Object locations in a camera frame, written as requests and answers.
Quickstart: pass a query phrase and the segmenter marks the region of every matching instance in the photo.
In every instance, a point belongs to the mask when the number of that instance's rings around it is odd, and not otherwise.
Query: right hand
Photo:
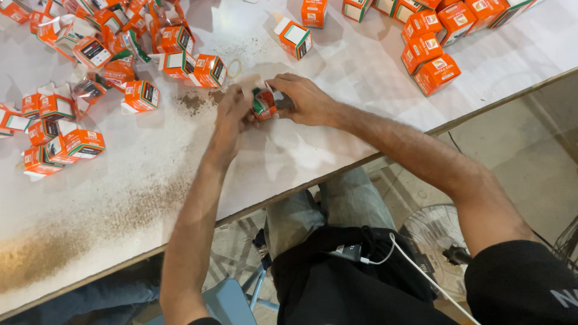
[[[309,126],[330,125],[335,110],[340,105],[313,81],[292,73],[277,75],[266,82],[286,93],[295,104],[294,109],[277,111],[282,119],[291,119],[295,123]]]

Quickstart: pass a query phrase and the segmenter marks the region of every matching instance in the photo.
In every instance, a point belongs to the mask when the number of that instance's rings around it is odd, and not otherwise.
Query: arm
[[[223,180],[238,152],[249,103],[240,87],[234,85],[218,105],[213,137],[166,248],[160,301],[168,325],[186,325],[210,317],[201,290],[209,269]]]
[[[496,177],[478,162],[411,127],[337,103],[309,79],[284,74],[267,82],[295,102],[280,117],[349,132],[446,193],[472,256],[497,243],[536,240]]]

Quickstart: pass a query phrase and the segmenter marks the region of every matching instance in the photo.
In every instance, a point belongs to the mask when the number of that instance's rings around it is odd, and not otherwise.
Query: charging cable
[[[462,313],[464,313],[464,315],[466,315],[472,322],[474,322],[475,325],[481,325],[476,319],[474,319],[474,317],[472,317],[472,315],[470,315],[466,310],[464,310],[464,308],[462,308],[462,306],[458,305],[457,302],[455,302],[450,295],[447,294],[447,292],[445,292],[445,290],[443,290],[440,286],[438,286],[438,284],[432,280],[427,274],[425,274],[424,271],[421,270],[421,268],[419,266],[417,266],[416,263],[414,263],[414,261],[412,261],[407,255],[405,255],[405,252],[399,247],[399,245],[395,242],[395,235],[393,234],[393,232],[390,232],[390,238],[391,238],[391,242],[393,243],[393,245],[391,245],[391,250],[390,253],[383,259],[383,261],[381,262],[372,262],[370,261],[368,258],[365,257],[361,257],[360,258],[360,262],[365,263],[365,264],[373,264],[373,265],[379,265],[385,261],[387,261],[388,258],[390,258],[391,253],[394,252],[394,249],[397,247],[399,249],[399,251],[401,252],[401,254],[405,257],[406,260],[408,260],[426,279],[429,280],[429,282],[435,286],[436,288],[438,288],[439,291],[441,291],[443,293],[444,296],[446,296],[446,298],[448,298],[452,304],[454,304]]]

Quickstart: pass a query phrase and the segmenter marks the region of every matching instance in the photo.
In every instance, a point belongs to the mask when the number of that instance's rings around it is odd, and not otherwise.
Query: black sleeve
[[[578,324],[578,280],[537,242],[482,250],[468,266],[465,284],[481,324]]]
[[[199,318],[197,320],[193,320],[188,325],[221,325],[221,323],[219,323],[218,320],[216,320],[212,317],[205,317],[205,318]]]

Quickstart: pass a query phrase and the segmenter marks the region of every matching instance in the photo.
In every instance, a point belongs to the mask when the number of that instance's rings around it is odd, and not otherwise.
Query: black shirt
[[[381,265],[324,253],[363,244],[380,261],[389,229],[321,227],[273,262],[278,324],[455,324],[433,306],[436,295],[395,249]],[[409,244],[393,232],[408,256]],[[465,274],[473,317],[486,324],[578,324],[578,280],[541,244],[500,243],[480,252]]]

